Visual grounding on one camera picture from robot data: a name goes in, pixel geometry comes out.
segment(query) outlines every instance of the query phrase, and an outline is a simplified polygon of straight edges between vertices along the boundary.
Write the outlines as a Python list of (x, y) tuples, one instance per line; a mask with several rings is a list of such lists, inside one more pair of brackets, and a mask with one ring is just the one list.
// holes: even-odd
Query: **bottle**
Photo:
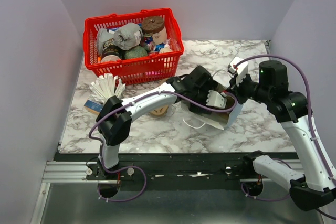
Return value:
[(166, 45), (164, 45), (164, 47), (159, 51), (160, 54), (164, 53), (164, 52), (172, 52), (173, 50), (170, 49), (169, 46), (169, 40), (166, 40)]

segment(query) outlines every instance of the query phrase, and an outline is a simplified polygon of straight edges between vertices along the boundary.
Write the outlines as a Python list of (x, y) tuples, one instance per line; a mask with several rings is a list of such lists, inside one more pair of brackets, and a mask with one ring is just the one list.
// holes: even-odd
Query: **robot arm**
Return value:
[(263, 154), (251, 160), (254, 171), (289, 190), (291, 198), (302, 210), (316, 209), (333, 202), (336, 186), (334, 178), (329, 176), (328, 168), (333, 174), (336, 174), (336, 169), (320, 141), (314, 118), (312, 127), (316, 138), (310, 132), (306, 97), (299, 92), (288, 91), (286, 66), (275, 60), (262, 62), (257, 83), (247, 74), (246, 64), (235, 68), (240, 61), (242, 59), (236, 57), (228, 66), (234, 75), (230, 81), (230, 91), (238, 97), (239, 103), (252, 99), (267, 106), (267, 110), (276, 117), (290, 137), (305, 174), (294, 172)]

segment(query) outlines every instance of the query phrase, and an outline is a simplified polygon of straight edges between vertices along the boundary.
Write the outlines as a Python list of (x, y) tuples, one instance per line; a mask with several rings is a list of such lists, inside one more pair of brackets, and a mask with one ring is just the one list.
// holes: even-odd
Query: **orange object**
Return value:
[[(110, 61), (99, 63), (96, 49), (96, 36), (100, 28), (120, 27), (128, 22), (141, 23), (145, 18), (160, 16), (164, 19), (167, 37), (173, 52), (152, 54), (147, 57), (130, 60)], [(184, 47), (181, 31), (170, 8), (141, 10), (139, 13), (89, 18), (85, 20), (83, 34), (83, 50), (85, 53), (85, 66), (92, 70), (96, 76), (111, 73), (119, 76), (126, 85), (142, 82), (162, 80), (175, 76), (180, 56)]]

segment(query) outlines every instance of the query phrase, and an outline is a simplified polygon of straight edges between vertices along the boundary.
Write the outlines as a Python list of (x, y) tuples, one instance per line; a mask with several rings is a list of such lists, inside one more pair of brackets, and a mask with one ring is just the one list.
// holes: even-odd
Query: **white marble surface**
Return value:
[[(180, 58), (176, 75), (189, 73), (198, 65), (214, 73), (218, 69), (226, 68), (235, 56), (247, 58), (266, 53), (262, 41), (184, 41), (184, 47), (185, 52)], [(249, 70), (254, 80), (258, 79), (258, 64), (261, 61), (258, 59), (250, 62)], [(95, 79), (95, 74), (83, 64), (60, 146), (62, 153), (98, 152), (98, 141), (88, 138), (96, 116), (83, 107), (91, 92), (89, 84)], [(230, 77), (220, 72), (215, 79), (222, 84), (228, 84)], [(124, 96), (138, 95), (157, 86), (158, 82), (127, 86)], [(209, 125), (201, 129), (190, 128), (183, 123), (182, 116), (193, 126), (201, 125), (200, 121), (182, 112), (179, 104), (174, 104), (163, 117), (148, 114), (133, 122), (130, 136), (120, 145), (120, 152), (294, 151), (289, 138), (275, 118), (264, 105), (254, 101), (245, 103), (237, 121), (225, 131)]]

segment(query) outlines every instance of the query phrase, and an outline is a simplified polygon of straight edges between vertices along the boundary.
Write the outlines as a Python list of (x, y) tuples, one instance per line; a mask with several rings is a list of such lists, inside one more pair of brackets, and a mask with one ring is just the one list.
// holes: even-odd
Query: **red basket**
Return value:
[[(161, 16), (164, 19), (167, 38), (171, 39), (170, 47), (173, 52), (138, 59), (98, 63), (96, 36), (100, 28), (120, 27), (129, 22), (140, 23), (145, 18), (151, 16)], [(133, 14), (111, 14), (109, 16), (89, 18), (85, 20), (83, 49), (85, 53), (85, 66), (92, 70), (96, 76), (111, 73), (114, 76), (119, 76), (126, 85), (175, 76), (180, 56), (184, 51), (181, 31), (170, 8), (141, 10), (139, 13)]]

